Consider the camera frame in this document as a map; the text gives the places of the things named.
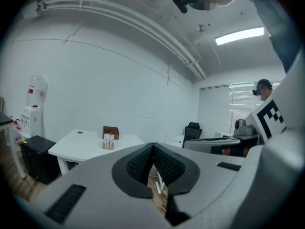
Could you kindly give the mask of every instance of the office chair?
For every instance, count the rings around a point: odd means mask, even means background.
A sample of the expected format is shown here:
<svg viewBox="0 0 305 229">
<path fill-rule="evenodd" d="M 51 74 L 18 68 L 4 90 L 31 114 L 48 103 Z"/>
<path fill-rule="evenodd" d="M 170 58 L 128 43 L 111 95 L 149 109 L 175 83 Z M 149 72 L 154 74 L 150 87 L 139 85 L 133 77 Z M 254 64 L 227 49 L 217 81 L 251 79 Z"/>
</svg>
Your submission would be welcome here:
<svg viewBox="0 0 305 229">
<path fill-rule="evenodd" d="M 184 148 L 185 141 L 199 139 L 201 132 L 202 129 L 200 129 L 199 123 L 190 122 L 189 125 L 186 126 L 184 130 L 184 140 L 183 140 L 182 148 Z"/>
</svg>

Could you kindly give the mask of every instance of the wooden box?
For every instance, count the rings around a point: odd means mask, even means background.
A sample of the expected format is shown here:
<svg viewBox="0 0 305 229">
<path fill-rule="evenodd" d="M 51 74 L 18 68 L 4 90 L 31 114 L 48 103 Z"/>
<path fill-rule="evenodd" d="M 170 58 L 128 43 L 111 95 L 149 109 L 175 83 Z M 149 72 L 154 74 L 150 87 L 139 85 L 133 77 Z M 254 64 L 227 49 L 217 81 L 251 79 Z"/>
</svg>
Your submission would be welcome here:
<svg viewBox="0 0 305 229">
<path fill-rule="evenodd" d="M 120 138 L 119 129 L 117 127 L 103 126 L 103 139 L 104 139 L 104 134 L 114 135 L 115 140 L 119 140 Z"/>
</svg>

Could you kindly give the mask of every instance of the desk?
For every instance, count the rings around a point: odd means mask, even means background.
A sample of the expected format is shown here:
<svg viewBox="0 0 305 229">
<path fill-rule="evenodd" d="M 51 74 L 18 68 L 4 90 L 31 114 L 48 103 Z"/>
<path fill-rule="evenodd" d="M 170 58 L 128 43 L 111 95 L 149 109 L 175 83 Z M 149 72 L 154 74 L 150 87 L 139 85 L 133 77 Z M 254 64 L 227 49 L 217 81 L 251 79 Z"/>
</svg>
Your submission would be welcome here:
<svg viewBox="0 0 305 229">
<path fill-rule="evenodd" d="M 25 173 L 22 169 L 21 163 L 17 157 L 17 146 L 14 140 L 13 136 L 13 120 L 9 117 L 7 117 L 4 113 L 0 112 L 0 130 L 5 130 L 9 129 L 9 134 L 10 134 L 10 150 L 13 155 L 14 162 L 16 164 L 16 167 L 18 169 L 18 172 L 22 178 L 25 178 Z"/>
<path fill-rule="evenodd" d="M 61 173 L 68 170 L 67 161 L 81 163 L 88 159 L 109 154 L 127 147 L 144 144 L 136 135 L 120 135 L 114 141 L 114 150 L 102 149 L 102 137 L 96 132 L 73 130 L 49 149 L 49 154 L 57 156 Z"/>
</svg>

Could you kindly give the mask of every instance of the fluorescent light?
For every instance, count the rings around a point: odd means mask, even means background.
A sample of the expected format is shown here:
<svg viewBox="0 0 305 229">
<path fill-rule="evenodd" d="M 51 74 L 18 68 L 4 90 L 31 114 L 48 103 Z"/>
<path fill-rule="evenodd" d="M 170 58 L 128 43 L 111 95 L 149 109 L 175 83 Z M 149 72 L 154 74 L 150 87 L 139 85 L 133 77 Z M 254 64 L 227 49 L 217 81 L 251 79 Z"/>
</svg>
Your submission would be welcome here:
<svg viewBox="0 0 305 229">
<path fill-rule="evenodd" d="M 243 86 L 254 86 L 254 83 L 230 85 L 229 88 L 237 88 L 237 87 L 243 87 Z"/>
<path fill-rule="evenodd" d="M 231 33 L 225 36 L 221 36 L 218 38 L 215 38 L 215 41 L 217 45 L 222 45 L 228 42 L 233 42 L 236 40 L 244 39 L 244 38 L 249 38 L 249 37 L 254 37 L 254 36 L 262 36 L 264 34 L 264 28 L 259 27 L 259 28 L 254 28 L 254 29 L 249 29 L 245 31 L 239 31 L 235 33 Z"/>
</svg>

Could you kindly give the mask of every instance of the table leg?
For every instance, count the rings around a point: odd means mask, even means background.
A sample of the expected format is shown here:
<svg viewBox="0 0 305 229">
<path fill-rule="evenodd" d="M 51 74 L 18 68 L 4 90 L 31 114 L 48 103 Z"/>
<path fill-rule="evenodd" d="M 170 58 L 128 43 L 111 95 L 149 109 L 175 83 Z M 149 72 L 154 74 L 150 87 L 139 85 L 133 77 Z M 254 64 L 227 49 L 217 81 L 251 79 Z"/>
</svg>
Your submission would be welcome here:
<svg viewBox="0 0 305 229">
<path fill-rule="evenodd" d="M 61 174 L 62 175 L 66 174 L 69 171 L 67 161 L 59 157 L 57 157 L 57 161 L 59 164 L 59 168 L 61 169 Z"/>
<path fill-rule="evenodd" d="M 11 124 L 9 126 L 9 132 L 10 132 L 10 150 L 11 150 L 11 153 L 13 154 L 13 159 L 15 161 L 15 164 L 16 164 L 16 167 L 18 169 L 20 176 L 22 178 L 25 178 L 25 173 L 23 171 L 23 168 L 22 168 L 21 163 L 17 156 L 17 147 L 16 147 L 16 143 L 15 143 L 14 137 L 13 137 L 13 124 Z"/>
</svg>

